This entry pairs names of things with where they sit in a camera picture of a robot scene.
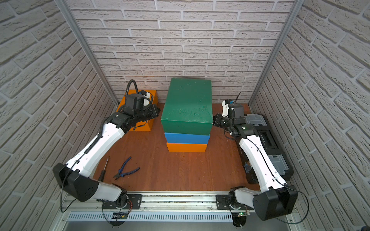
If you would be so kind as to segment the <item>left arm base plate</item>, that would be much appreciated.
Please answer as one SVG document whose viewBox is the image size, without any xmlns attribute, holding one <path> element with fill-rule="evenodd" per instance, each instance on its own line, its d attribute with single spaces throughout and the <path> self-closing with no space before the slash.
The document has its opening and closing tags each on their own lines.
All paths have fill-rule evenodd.
<svg viewBox="0 0 370 231">
<path fill-rule="evenodd" d="M 115 202 L 103 201 L 102 209 L 129 209 L 132 207 L 132 209 L 138 210 L 141 206 L 142 198 L 142 194 L 125 194 Z"/>
</svg>

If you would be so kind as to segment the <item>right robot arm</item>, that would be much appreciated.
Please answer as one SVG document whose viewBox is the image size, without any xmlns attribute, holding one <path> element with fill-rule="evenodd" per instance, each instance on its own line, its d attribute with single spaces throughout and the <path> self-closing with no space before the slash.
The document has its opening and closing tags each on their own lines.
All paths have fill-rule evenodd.
<svg viewBox="0 0 370 231">
<path fill-rule="evenodd" d="M 264 135 L 259 127 L 247 124 L 245 118 L 229 118 L 222 114 L 213 117 L 213 125 L 231 134 L 241 153 L 246 156 L 250 170 L 248 175 L 256 178 L 260 189 L 233 188 L 229 192 L 231 207 L 246 205 L 253 208 L 261 220 L 291 214 L 298 197 L 294 186 L 288 186 L 268 157 Z"/>
</svg>

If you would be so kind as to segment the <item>blue shoebox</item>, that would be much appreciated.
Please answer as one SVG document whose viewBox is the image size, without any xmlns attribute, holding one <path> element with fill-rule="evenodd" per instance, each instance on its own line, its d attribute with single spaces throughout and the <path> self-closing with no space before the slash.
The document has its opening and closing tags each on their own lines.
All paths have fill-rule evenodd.
<svg viewBox="0 0 370 231">
<path fill-rule="evenodd" d="M 210 135 L 194 135 L 181 133 L 164 133 L 167 143 L 177 144 L 208 144 Z"/>
</svg>

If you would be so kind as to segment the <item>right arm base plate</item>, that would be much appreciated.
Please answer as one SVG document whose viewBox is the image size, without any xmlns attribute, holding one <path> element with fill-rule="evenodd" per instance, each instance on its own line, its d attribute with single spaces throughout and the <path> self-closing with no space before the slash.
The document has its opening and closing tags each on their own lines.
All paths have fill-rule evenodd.
<svg viewBox="0 0 370 231">
<path fill-rule="evenodd" d="M 232 202 L 230 197 L 226 194 L 217 194 L 216 198 L 216 207 L 217 210 L 248 210 L 249 208 L 244 204 L 239 204 L 237 202 Z"/>
</svg>

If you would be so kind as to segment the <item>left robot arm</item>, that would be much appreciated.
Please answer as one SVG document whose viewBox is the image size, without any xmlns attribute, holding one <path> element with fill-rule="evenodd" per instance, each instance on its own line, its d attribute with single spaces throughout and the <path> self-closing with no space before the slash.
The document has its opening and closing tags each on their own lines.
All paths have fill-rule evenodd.
<svg viewBox="0 0 370 231">
<path fill-rule="evenodd" d="M 65 164 L 58 163 L 54 166 L 53 173 L 61 191 L 80 202 L 96 199 L 113 202 L 117 208 L 124 207 L 128 200 L 124 189 L 91 179 L 90 174 L 110 148 L 131 128 L 138 122 L 152 120 L 159 114 L 160 109 L 156 105 L 148 105 L 133 115 L 115 112 L 106 118 L 97 136 L 76 156 Z"/>
</svg>

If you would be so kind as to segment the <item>green shoebox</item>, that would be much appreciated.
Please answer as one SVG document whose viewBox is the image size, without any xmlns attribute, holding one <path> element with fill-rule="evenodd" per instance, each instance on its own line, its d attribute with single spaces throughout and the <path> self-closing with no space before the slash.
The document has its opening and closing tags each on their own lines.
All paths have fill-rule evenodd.
<svg viewBox="0 0 370 231">
<path fill-rule="evenodd" d="M 213 126 L 212 82 L 172 79 L 161 123 L 167 133 L 210 135 Z"/>
</svg>

